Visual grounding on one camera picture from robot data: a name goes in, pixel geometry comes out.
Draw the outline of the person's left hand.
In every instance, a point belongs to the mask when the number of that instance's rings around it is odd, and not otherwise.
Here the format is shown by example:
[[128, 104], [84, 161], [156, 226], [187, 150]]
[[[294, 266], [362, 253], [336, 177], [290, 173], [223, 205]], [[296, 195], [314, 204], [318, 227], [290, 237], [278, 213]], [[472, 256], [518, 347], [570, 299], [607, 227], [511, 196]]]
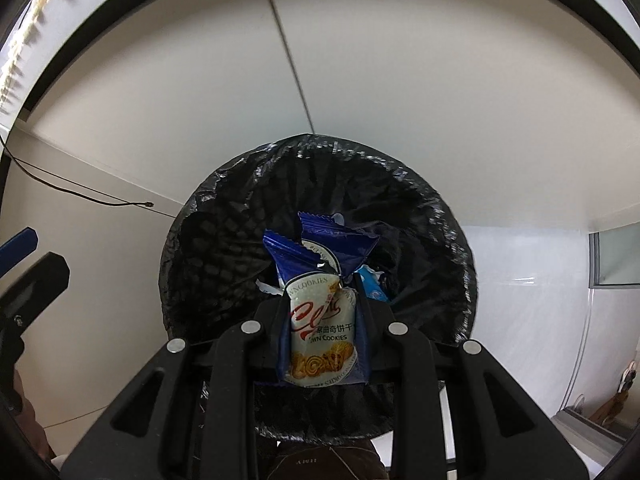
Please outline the person's left hand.
[[25, 396], [21, 376], [17, 370], [14, 370], [13, 387], [23, 402], [23, 409], [20, 414], [15, 416], [15, 420], [39, 457], [50, 463], [55, 454], [50, 448], [46, 432], [36, 421], [35, 409]]

